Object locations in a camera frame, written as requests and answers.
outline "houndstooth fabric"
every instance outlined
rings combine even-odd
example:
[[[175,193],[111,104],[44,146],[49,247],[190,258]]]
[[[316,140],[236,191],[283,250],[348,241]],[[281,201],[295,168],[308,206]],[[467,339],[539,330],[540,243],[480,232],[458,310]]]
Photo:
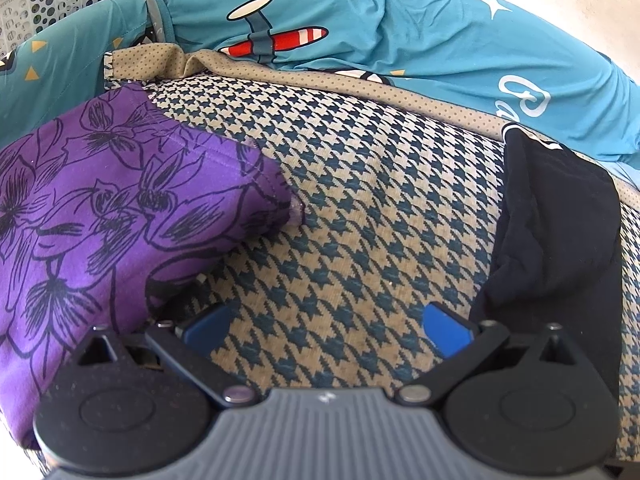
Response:
[[[163,82],[165,113],[281,161],[308,217],[245,244],[192,300],[231,302],[213,360],[271,386],[395,386],[434,365],[422,307],[468,314],[487,277],[502,145],[340,94],[200,75]],[[640,219],[622,205],[624,323],[618,455],[638,458]]]

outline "white letter print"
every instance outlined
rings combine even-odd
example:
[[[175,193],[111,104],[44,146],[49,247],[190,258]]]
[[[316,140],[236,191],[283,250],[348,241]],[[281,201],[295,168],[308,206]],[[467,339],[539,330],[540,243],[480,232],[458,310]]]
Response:
[[[510,119],[511,121],[516,121],[517,123],[520,122],[520,117],[515,112],[515,110],[504,101],[496,101],[495,107],[498,108],[495,112],[498,117],[502,117],[503,119]]]
[[[532,89],[534,92],[541,93],[544,98],[542,99],[542,102],[537,107],[529,108],[527,106],[527,101],[537,103],[538,98],[535,95],[533,95],[531,92],[529,92],[529,90],[525,90],[524,92],[514,92],[513,90],[509,90],[507,88],[507,83],[517,83],[517,84],[526,86],[527,88]],[[520,77],[519,75],[503,76],[498,83],[498,88],[500,92],[504,92],[505,94],[510,94],[515,97],[519,97],[520,109],[524,113],[526,113],[529,117],[540,117],[540,115],[542,115],[546,110],[546,106],[549,104],[549,101],[551,101],[551,94],[549,92],[533,84],[528,79],[524,79],[523,77]]]

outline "beige dotted cloth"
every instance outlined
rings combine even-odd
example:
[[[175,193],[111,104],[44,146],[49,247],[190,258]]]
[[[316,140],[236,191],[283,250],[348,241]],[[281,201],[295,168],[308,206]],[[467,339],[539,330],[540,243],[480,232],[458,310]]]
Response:
[[[250,61],[232,61],[224,54],[213,50],[199,50],[185,54],[173,43],[149,43],[108,53],[109,68],[105,78],[113,80],[131,79],[151,81],[161,79],[182,79],[203,70],[213,74],[280,83],[287,86],[312,88],[337,92],[350,96],[370,99],[402,110],[422,114],[454,126],[459,126],[494,140],[502,140],[502,127],[509,121],[500,117],[437,101],[409,90],[328,72],[288,72],[267,68]],[[543,139],[551,140],[544,134],[535,132]],[[592,158],[579,156],[594,162]],[[620,196],[620,202],[640,211],[640,192],[628,183],[612,176]]]

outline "black cloth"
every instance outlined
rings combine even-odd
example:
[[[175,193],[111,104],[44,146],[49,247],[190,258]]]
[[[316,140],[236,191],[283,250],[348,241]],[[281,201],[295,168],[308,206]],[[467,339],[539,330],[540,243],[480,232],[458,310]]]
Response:
[[[504,194],[490,275],[473,321],[514,333],[566,328],[618,398],[622,352],[620,199],[607,171],[505,127]]]

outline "metal screw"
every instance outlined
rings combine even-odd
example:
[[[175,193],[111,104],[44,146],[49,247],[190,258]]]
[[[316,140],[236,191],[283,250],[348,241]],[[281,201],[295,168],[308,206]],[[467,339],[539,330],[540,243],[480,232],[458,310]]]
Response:
[[[419,404],[426,402],[431,397],[431,390],[422,384],[411,384],[410,386],[403,386],[400,388],[400,398],[404,402],[410,402],[411,404]]]
[[[222,396],[226,402],[231,404],[247,404],[255,399],[255,392],[248,386],[229,386],[222,392]]]

